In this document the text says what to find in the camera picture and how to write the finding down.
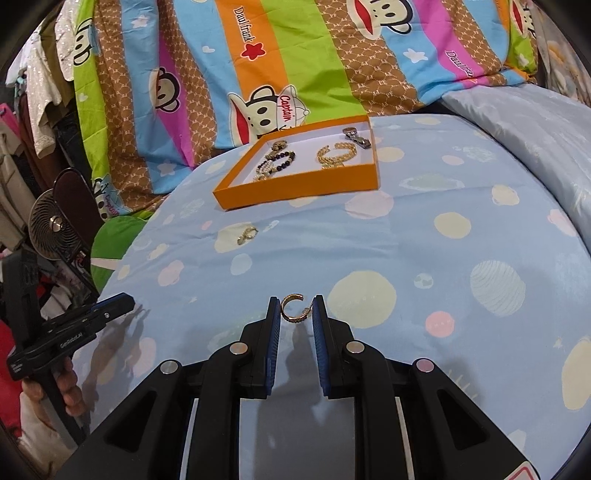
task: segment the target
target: gold earring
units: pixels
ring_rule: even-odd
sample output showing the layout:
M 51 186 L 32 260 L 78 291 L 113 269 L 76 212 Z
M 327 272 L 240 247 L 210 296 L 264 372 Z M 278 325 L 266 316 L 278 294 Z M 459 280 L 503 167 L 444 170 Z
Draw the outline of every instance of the gold earring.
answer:
M 255 226 L 247 226 L 244 231 L 242 232 L 242 235 L 238 237 L 238 240 L 236 240 L 236 243 L 238 245 L 244 245 L 244 243 L 246 242 L 246 240 L 252 240 L 253 238 L 256 237 L 258 233 L 258 230 L 256 229 Z
M 285 297 L 281 302 L 281 316 L 290 323 L 300 323 L 303 322 L 308 318 L 312 310 L 312 304 L 310 303 L 309 307 L 306 307 L 299 317 L 290 317 L 285 313 L 285 305 L 287 305 L 292 300 L 304 300 L 304 296 L 301 293 L 292 293 Z

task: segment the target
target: jewelry tray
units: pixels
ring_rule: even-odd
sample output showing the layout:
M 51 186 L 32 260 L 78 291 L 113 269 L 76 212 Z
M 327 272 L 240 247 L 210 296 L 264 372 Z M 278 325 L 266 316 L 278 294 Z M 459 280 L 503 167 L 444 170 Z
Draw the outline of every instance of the jewelry tray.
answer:
M 343 133 L 343 128 L 346 127 L 356 128 L 358 135 L 370 140 L 372 146 L 366 150 L 356 145 L 356 155 L 342 167 L 322 168 L 317 160 L 317 152 L 325 145 L 330 147 L 325 157 L 337 157 L 348 152 L 335 149 L 335 143 L 351 143 Z M 278 140 L 287 141 L 284 151 L 295 152 L 295 160 L 289 167 L 274 173 L 270 178 L 253 181 L 257 166 Z M 213 194 L 224 210 L 230 210 L 299 197 L 377 188 L 379 174 L 374 135 L 369 118 L 359 115 L 265 135 L 234 165 Z

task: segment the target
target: red star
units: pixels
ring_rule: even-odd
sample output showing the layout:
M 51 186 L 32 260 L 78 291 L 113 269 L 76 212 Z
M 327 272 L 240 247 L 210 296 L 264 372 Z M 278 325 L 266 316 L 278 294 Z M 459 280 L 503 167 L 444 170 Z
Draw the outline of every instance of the red star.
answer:
M 262 57 L 265 50 L 262 49 L 262 43 L 251 44 L 247 43 L 244 51 L 240 54 L 241 57 L 248 57 L 249 60 L 255 60 L 257 57 Z

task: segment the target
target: colorful striped blanket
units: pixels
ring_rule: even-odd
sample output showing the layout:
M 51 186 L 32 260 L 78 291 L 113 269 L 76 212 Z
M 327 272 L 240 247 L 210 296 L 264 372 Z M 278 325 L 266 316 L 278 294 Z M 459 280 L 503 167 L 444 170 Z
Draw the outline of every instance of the colorful striped blanket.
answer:
M 537 69 L 521 0 L 82 0 L 78 23 L 77 104 L 108 216 L 153 210 L 266 133 Z

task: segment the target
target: green pillow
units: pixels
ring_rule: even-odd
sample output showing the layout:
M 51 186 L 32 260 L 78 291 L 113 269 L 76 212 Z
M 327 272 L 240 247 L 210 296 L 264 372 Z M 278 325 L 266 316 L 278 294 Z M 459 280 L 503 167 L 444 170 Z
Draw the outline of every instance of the green pillow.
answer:
M 103 291 L 117 263 L 142 231 L 146 222 L 131 215 L 108 220 L 96 234 L 90 255 L 90 273 L 99 292 Z

